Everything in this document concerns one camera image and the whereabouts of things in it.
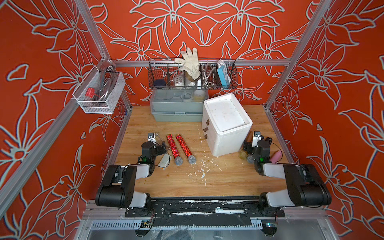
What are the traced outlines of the black sparkly microphone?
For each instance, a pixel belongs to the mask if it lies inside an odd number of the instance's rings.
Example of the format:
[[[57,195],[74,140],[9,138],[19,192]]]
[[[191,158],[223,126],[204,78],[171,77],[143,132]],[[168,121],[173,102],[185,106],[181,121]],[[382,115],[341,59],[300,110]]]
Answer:
[[[249,164],[254,164],[254,162],[255,162],[255,158],[254,158],[254,156],[253,156],[253,155],[248,155],[248,156],[247,156],[247,162],[248,162]]]
[[[265,141],[271,144],[273,142],[273,139],[270,137],[265,138]]]

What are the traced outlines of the pink microphone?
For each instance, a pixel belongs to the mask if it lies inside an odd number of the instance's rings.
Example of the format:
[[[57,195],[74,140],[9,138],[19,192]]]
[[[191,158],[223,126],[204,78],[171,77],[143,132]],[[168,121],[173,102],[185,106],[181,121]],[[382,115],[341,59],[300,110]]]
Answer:
[[[275,153],[273,154],[273,156],[270,158],[270,161],[271,161],[272,163],[275,164],[275,163],[280,162],[282,159],[283,159],[283,153],[282,153],[281,150],[278,150],[278,151],[275,152]]]

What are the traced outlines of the gold microphone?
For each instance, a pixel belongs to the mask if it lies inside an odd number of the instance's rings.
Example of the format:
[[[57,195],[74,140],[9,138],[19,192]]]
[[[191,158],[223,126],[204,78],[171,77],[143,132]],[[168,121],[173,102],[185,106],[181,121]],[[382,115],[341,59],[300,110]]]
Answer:
[[[242,159],[242,160],[246,160],[248,157],[248,153],[245,152],[245,151],[240,151],[239,152],[239,158]]]

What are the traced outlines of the red sparkly microphone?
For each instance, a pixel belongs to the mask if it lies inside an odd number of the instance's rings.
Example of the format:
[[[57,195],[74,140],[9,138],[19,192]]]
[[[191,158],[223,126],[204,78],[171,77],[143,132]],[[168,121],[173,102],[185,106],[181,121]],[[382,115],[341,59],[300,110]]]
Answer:
[[[167,141],[168,141],[169,147],[170,147],[170,149],[172,151],[172,154],[173,154],[173,157],[174,157],[174,160],[175,160],[175,164],[177,166],[181,166],[183,164],[183,159],[180,156],[180,153],[178,151],[178,148],[176,146],[174,138],[173,138],[173,136],[171,134],[167,135]]]
[[[179,143],[179,145],[181,146],[184,154],[186,155],[187,159],[188,159],[188,162],[190,164],[195,164],[197,159],[196,157],[193,155],[193,153],[191,152],[191,150],[189,149],[187,143],[185,142],[184,138],[182,137],[182,135],[180,134],[177,134],[176,135],[176,139]]]

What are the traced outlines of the white drawer cabinet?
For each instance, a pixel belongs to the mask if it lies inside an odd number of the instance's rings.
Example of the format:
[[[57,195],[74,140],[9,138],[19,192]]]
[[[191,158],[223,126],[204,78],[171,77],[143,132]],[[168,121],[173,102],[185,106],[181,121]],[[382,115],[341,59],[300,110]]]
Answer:
[[[238,152],[253,122],[234,94],[204,101],[202,129],[214,157]]]

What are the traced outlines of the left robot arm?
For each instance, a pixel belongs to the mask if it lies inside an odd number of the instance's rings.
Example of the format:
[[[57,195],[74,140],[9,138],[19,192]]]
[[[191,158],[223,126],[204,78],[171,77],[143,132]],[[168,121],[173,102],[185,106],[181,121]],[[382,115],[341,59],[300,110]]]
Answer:
[[[152,208],[149,193],[135,191],[136,180],[150,177],[156,167],[158,156],[167,153],[164,142],[145,142],[141,145],[142,154],[133,165],[110,165],[98,188],[95,203],[100,207]]]

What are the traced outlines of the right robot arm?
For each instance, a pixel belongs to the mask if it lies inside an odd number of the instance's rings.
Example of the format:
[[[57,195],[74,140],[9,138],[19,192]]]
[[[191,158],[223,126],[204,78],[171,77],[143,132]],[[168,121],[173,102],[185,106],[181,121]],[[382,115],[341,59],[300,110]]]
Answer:
[[[332,202],[326,184],[312,164],[280,164],[272,162],[271,138],[259,140],[257,144],[243,143],[248,154],[247,161],[254,164],[259,175],[286,181],[286,189],[265,192],[259,197],[260,208],[321,207]]]

